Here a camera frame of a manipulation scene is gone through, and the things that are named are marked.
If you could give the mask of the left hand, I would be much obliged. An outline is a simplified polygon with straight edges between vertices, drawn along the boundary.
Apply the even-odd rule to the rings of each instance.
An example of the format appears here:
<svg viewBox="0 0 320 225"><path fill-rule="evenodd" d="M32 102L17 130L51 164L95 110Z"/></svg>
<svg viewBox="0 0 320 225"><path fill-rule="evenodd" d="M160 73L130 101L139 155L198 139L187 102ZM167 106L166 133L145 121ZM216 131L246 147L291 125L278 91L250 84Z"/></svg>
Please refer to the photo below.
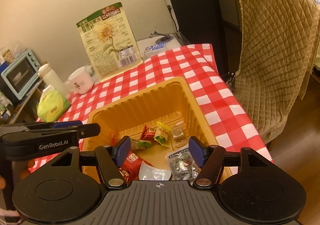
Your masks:
<svg viewBox="0 0 320 225"><path fill-rule="evenodd" d="M1 190L7 184L14 184L31 174L30 168L34 167L35 160L22 162L1 161Z"/></svg>

